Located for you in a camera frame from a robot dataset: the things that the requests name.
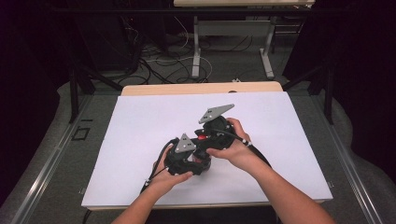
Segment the white surface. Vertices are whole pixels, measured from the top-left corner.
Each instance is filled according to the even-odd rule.
[[[120,96],[82,201],[85,207],[127,206],[170,139],[196,137],[210,107],[235,104],[223,116],[239,119],[273,168],[314,200],[330,200],[318,162],[285,92]],[[157,206],[268,202],[257,182],[225,160],[164,195]]]

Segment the gray carpet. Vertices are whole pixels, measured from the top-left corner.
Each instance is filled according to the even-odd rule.
[[[210,43],[211,49],[231,49],[243,38],[217,37],[209,38],[207,41]],[[294,41],[295,38],[293,36],[280,36],[276,42],[276,53],[270,54],[276,80],[280,83],[286,82],[286,79],[281,74]],[[253,38],[251,47],[241,52],[218,53],[203,51],[202,56],[210,61],[213,69],[209,81],[227,82],[236,77],[242,81],[266,80],[258,52],[260,43],[262,41],[259,38]],[[155,58],[156,56],[151,56],[147,57],[147,60]],[[185,60],[183,62],[188,64],[191,61]],[[182,68],[180,64],[172,66],[150,64],[152,64],[154,70],[164,76]],[[202,61],[202,66],[206,71],[210,71],[210,66],[205,61]],[[147,77],[148,73],[145,69],[139,68],[135,75]],[[170,79],[177,81],[179,77],[184,76],[186,76],[186,73],[180,72],[170,77]],[[139,81],[141,79],[128,78],[122,81],[121,84],[136,84]],[[151,77],[150,84],[156,83],[161,83],[161,81]],[[87,138],[85,140],[71,140],[68,143],[61,161],[57,165],[40,200],[35,204],[35,209],[27,223],[81,223],[82,221],[86,210],[80,206],[83,195],[79,191],[88,185],[118,94],[118,92],[114,92],[101,82],[95,81],[95,86],[98,92],[91,98],[87,109],[76,123],[76,127],[79,127],[80,131],[74,136],[75,139],[83,138],[84,132],[89,129]],[[334,142],[329,136],[329,131],[321,118],[322,115],[316,109],[313,97],[307,95],[305,88],[306,83],[293,88],[290,91],[290,98],[311,147],[318,158],[325,178],[328,181],[332,181],[334,185],[331,188],[334,200],[325,202],[322,205],[336,219],[337,223],[369,223],[340,165],[339,158],[335,153]],[[68,86],[61,87],[59,93],[61,94],[61,103],[57,115],[19,184],[1,207],[1,223],[11,223],[50,153],[56,149],[63,137],[68,125],[68,116],[70,115]],[[333,104],[333,120],[334,128],[339,133],[342,142],[346,147],[349,147],[353,129],[344,110],[336,102]],[[356,157],[352,152],[350,153],[354,159],[357,171],[368,189],[368,194],[382,217],[383,223],[396,223],[396,216],[392,214],[392,211],[396,211],[396,188],[394,184],[381,170],[369,162]],[[89,217],[88,223],[110,223],[119,213],[120,211],[93,212]]]

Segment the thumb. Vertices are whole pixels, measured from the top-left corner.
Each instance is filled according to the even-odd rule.
[[[184,182],[184,181],[190,179],[190,177],[192,177],[192,172],[188,171],[187,173],[184,173],[182,175],[175,175],[174,179],[175,179],[176,184],[179,184],[181,182]]]
[[[211,155],[211,156],[214,156],[214,157],[216,157],[216,158],[222,158],[222,157],[221,157],[221,150],[218,150],[218,149],[208,148],[208,149],[206,150],[206,153],[209,154],[209,155]]]

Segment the black wall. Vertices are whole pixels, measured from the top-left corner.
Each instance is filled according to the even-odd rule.
[[[68,79],[42,15],[34,2],[0,3],[0,203],[34,156]]]
[[[283,75],[294,79],[309,71],[341,40],[334,98],[351,119],[352,150],[396,183],[396,6],[392,0],[318,0],[315,7],[351,2],[352,17],[308,18]]]

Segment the forearm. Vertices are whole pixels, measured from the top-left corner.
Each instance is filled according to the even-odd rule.
[[[283,223],[334,223],[319,204],[272,168],[261,161],[251,164],[247,172],[258,181]]]
[[[140,194],[122,214],[113,221],[113,224],[145,223],[152,206],[161,198],[157,192],[147,188]]]

